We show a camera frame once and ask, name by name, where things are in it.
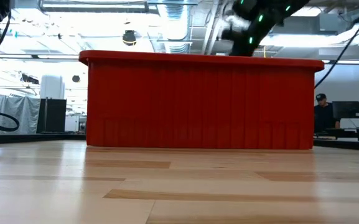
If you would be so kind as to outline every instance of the wooden floor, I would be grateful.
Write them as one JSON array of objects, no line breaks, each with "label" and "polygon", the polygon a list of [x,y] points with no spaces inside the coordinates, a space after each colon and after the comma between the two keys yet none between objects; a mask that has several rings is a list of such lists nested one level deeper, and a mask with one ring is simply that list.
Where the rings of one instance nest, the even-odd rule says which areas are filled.
[{"label": "wooden floor", "polygon": [[0,145],[3,224],[359,224],[359,151]]}]

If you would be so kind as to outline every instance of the red plastic crate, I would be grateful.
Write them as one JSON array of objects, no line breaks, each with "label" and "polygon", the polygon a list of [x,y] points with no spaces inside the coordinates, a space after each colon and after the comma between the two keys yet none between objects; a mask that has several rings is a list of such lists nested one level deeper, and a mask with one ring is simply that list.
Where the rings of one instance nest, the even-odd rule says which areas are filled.
[{"label": "red plastic crate", "polygon": [[89,50],[91,146],[311,149],[318,60]]}]

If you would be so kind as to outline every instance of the ceiling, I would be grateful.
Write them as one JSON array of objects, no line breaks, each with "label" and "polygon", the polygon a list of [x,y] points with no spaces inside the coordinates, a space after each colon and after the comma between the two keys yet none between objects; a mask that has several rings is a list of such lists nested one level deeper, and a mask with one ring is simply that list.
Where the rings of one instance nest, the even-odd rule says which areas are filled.
[{"label": "ceiling", "polygon": [[[188,54],[225,54],[231,49],[231,42],[220,40],[222,29],[229,25],[229,18],[221,16],[226,1],[186,0],[188,5],[180,6],[177,3],[183,3],[182,0],[152,0],[148,1],[147,13],[143,2],[139,6],[138,2],[123,4],[98,0],[104,2],[101,5],[93,4],[95,1],[92,0],[79,4],[81,1],[44,0],[41,8],[44,11],[41,12],[37,0],[14,0],[9,32],[0,47],[1,89],[12,87],[11,91],[19,91],[20,95],[37,96],[39,86],[22,83],[17,77],[25,73],[40,80],[45,74],[60,74],[66,81],[69,103],[86,111],[87,70],[75,60],[82,50],[167,53],[181,50]],[[106,7],[106,1],[114,8]],[[175,5],[164,7],[162,2],[174,2]],[[358,15],[359,0],[311,0],[287,19],[283,28],[273,29],[254,56],[334,59],[352,34],[346,21]],[[332,26],[342,27],[336,28],[342,30],[322,34],[311,29],[311,24],[316,21],[319,21],[320,29],[322,26],[333,29],[326,24],[327,20],[335,21]],[[244,23],[236,18],[232,21],[239,26]],[[6,22],[7,19],[0,23],[1,29]],[[135,46],[123,44],[122,36],[128,29],[137,33]],[[359,39],[354,43],[344,58],[359,59]],[[70,55],[71,60],[49,60],[46,56],[11,59],[3,58],[4,54],[59,55],[62,58]],[[81,82],[74,83],[73,75],[81,76]]]}]

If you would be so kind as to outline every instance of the ceiling pipe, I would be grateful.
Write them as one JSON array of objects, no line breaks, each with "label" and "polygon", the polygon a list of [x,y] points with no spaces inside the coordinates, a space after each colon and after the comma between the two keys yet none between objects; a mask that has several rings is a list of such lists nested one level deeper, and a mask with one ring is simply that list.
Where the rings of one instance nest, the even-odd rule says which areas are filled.
[{"label": "ceiling pipe", "polygon": [[204,41],[203,41],[201,54],[205,54],[205,50],[207,49],[208,40],[210,38],[212,28],[213,28],[213,25],[215,22],[215,15],[218,12],[219,0],[213,0],[212,3],[213,3],[213,5],[212,5],[212,9],[211,9],[211,14],[210,14],[210,21],[207,24],[207,31],[205,32],[205,37],[204,37]]},{"label": "ceiling pipe", "polygon": [[[223,4],[220,4],[218,6],[218,10],[220,11],[220,15],[223,15],[223,10],[225,9],[225,7],[221,7]],[[214,45],[215,45],[215,41],[218,39],[218,34],[219,34],[219,31],[221,29],[221,26],[223,24],[223,20],[220,17],[218,17],[217,19],[215,19],[214,21],[214,29],[213,29],[213,34],[212,34],[212,37],[210,39],[210,44],[208,46],[208,50],[207,50],[207,55],[210,55],[212,53],[212,49],[214,48]]]},{"label": "ceiling pipe", "polygon": [[337,6],[338,6],[338,2],[336,2],[336,3],[332,4],[331,6],[325,8],[323,10],[323,13],[324,14],[329,13],[329,12],[333,11],[333,9],[335,9]]}]

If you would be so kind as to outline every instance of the desk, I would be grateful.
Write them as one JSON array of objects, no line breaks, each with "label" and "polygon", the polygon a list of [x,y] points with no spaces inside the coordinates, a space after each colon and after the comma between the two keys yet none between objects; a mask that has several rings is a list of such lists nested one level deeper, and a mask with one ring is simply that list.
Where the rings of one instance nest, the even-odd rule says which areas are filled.
[{"label": "desk", "polygon": [[329,139],[315,139],[314,146],[320,147],[332,147],[337,149],[354,149],[359,150],[359,141],[341,141],[341,140],[329,140]]},{"label": "desk", "polygon": [[341,128],[341,129],[326,129],[322,133],[315,133],[315,139],[327,139],[327,138],[357,138],[359,141],[359,128]]}]

